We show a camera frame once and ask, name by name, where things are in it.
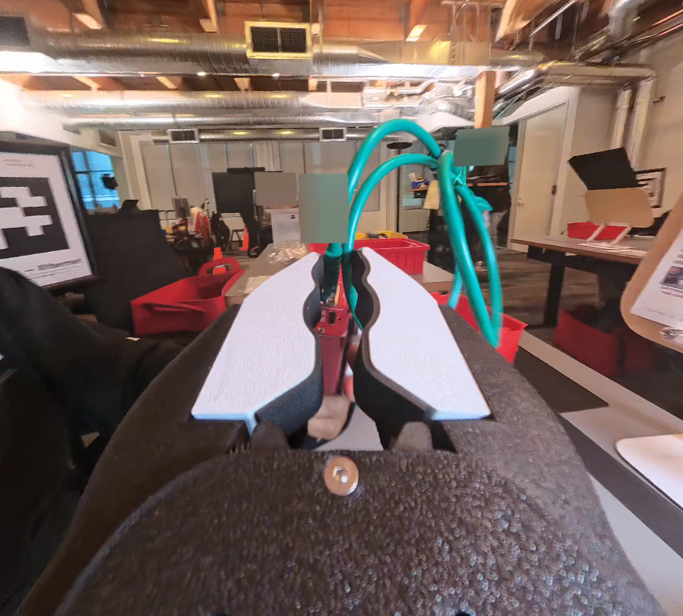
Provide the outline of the red plastic bin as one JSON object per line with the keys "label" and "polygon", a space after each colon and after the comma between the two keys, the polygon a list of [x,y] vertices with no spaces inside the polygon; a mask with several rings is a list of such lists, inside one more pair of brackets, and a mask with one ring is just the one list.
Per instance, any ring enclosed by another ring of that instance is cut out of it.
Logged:
{"label": "red plastic bin", "polygon": [[[485,339],[477,325],[472,308],[465,295],[460,295],[457,305],[452,309],[459,318],[465,321],[480,338]],[[499,332],[499,343],[496,347],[497,352],[510,364],[514,364],[518,352],[518,346],[526,328],[526,323],[517,320],[507,314],[502,315],[501,329]]]}

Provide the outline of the black high-back chair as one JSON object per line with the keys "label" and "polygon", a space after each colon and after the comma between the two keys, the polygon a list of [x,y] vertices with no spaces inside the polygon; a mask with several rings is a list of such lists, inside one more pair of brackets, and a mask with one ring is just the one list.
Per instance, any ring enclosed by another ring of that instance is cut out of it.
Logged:
{"label": "black high-back chair", "polygon": [[92,214],[85,226],[96,269],[86,301],[99,322],[131,332],[131,301],[184,279],[186,268],[155,211]]}

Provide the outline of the black screen on stand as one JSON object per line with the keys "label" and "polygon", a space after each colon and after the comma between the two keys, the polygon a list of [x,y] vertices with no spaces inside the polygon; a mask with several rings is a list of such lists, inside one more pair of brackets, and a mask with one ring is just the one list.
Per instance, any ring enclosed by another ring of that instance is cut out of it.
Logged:
{"label": "black screen on stand", "polygon": [[249,237],[247,255],[250,258],[259,256],[263,250],[255,177],[264,172],[264,168],[228,168],[211,173],[216,209],[221,214],[240,215]]}

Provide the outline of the wooden table with black legs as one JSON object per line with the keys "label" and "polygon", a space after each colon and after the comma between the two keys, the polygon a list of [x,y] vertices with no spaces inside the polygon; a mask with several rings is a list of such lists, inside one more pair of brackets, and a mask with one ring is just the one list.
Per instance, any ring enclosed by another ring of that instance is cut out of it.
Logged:
{"label": "wooden table with black legs", "polygon": [[536,329],[557,326],[565,273],[576,270],[626,284],[653,245],[653,236],[626,236],[615,246],[562,237],[511,238],[509,245],[526,247],[529,260],[550,265],[543,321]]}

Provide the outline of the ceiling air vent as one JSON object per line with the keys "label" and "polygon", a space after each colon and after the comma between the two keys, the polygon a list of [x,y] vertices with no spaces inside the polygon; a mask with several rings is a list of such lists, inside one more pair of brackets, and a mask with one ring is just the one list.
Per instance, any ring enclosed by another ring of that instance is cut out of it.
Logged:
{"label": "ceiling air vent", "polygon": [[310,23],[245,21],[248,59],[313,59]]}

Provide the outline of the person's left forearm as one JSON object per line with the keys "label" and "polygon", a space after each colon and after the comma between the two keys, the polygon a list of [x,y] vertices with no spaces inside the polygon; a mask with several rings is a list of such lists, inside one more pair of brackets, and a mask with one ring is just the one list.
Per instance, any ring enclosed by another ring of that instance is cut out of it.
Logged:
{"label": "person's left forearm", "polygon": [[20,383],[47,391],[77,436],[97,433],[102,447],[183,349],[83,320],[18,272],[1,269],[3,361]]}

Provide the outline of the instruction sheet on clipboard stand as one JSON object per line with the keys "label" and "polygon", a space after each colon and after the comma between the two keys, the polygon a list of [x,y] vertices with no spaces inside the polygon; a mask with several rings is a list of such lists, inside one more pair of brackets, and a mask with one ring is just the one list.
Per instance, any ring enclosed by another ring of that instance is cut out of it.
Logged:
{"label": "instruction sheet on clipboard stand", "polygon": [[637,267],[621,297],[621,316],[627,327],[637,335],[662,347],[682,354],[682,330],[665,327],[630,312],[636,298],[662,260],[671,243],[682,232],[682,198],[680,197],[658,232],[653,245]]}

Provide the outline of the black white marker poster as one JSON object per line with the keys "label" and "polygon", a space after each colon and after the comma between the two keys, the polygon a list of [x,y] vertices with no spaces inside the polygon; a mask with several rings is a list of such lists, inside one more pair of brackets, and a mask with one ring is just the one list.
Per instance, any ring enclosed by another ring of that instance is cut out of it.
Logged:
{"label": "black white marker poster", "polygon": [[47,290],[97,280],[85,209],[64,145],[1,142],[1,267]]}

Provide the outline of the printed instruction poster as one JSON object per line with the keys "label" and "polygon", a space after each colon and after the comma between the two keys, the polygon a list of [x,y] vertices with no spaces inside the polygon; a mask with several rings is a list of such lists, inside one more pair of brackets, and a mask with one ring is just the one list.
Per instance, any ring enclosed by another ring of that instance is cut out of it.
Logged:
{"label": "printed instruction poster", "polygon": [[665,327],[682,330],[682,232],[654,269],[630,312]]}

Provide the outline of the white stand base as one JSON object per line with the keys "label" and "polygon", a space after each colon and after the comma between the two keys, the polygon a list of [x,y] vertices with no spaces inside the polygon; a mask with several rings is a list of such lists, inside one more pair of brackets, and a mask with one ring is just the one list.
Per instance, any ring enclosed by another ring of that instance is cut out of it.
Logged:
{"label": "white stand base", "polygon": [[682,433],[621,439],[615,448],[644,479],[682,507]]}

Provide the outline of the red ribbed plastic crate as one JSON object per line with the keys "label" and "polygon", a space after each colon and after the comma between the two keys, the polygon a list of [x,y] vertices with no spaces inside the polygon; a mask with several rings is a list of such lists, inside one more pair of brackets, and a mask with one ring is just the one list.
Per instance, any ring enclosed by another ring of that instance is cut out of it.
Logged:
{"label": "red ribbed plastic crate", "polygon": [[357,239],[354,249],[369,248],[408,275],[422,274],[430,245],[408,238]]}

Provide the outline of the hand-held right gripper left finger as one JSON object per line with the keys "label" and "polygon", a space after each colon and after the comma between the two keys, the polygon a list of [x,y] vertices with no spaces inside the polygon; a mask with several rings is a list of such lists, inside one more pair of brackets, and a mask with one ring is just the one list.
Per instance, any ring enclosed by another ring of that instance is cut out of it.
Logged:
{"label": "hand-held right gripper left finger", "polygon": [[239,306],[191,409],[199,421],[262,422],[290,436],[322,405],[322,256],[310,253],[260,284]]}

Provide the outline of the person's right hand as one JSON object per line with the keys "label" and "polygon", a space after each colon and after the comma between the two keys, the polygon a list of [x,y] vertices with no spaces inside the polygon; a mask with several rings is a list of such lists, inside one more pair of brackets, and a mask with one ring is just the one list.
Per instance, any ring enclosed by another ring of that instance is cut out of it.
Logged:
{"label": "person's right hand", "polygon": [[314,450],[335,440],[348,425],[355,407],[346,394],[324,395],[318,412],[307,422],[305,448]]}

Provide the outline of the red metal port box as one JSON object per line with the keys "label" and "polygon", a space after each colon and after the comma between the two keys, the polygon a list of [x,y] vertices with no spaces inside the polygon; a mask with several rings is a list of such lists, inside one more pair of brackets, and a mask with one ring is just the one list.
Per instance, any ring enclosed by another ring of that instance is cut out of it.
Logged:
{"label": "red metal port box", "polygon": [[325,397],[344,392],[349,330],[353,318],[346,301],[323,304],[315,330],[322,349],[323,393]]}

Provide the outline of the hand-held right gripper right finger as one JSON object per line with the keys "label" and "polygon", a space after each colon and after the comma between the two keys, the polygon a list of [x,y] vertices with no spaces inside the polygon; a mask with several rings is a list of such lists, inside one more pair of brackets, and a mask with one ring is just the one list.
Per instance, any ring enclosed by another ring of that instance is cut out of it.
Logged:
{"label": "hand-held right gripper right finger", "polygon": [[354,398],[388,449],[403,427],[425,424],[443,440],[443,424],[491,417],[439,304],[378,252],[353,253],[354,315],[362,328]]}

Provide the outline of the black panel on cardboard stand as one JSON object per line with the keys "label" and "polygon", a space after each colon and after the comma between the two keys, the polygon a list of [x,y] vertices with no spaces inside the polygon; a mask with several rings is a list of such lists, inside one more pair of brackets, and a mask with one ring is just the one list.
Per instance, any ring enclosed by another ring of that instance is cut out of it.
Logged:
{"label": "black panel on cardboard stand", "polygon": [[655,215],[662,208],[666,168],[634,170],[625,148],[579,154],[569,165],[585,187],[588,214],[587,220],[574,222],[627,224],[630,230],[622,239],[658,234],[667,217],[666,212]]}

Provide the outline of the red fabric tote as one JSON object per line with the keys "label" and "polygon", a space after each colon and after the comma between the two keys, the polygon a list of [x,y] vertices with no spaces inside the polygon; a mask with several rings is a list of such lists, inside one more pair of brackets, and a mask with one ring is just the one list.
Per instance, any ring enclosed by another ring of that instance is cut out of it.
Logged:
{"label": "red fabric tote", "polygon": [[227,308],[226,291],[243,274],[233,257],[205,263],[186,277],[131,301],[137,337],[200,333]]}

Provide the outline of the small red tray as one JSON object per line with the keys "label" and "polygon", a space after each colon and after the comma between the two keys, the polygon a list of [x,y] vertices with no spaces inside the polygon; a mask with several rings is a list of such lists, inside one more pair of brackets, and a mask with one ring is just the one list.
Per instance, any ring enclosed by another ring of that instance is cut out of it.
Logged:
{"label": "small red tray", "polygon": [[622,223],[573,222],[568,223],[566,236],[585,242],[614,242],[622,239],[629,230],[630,227]]}

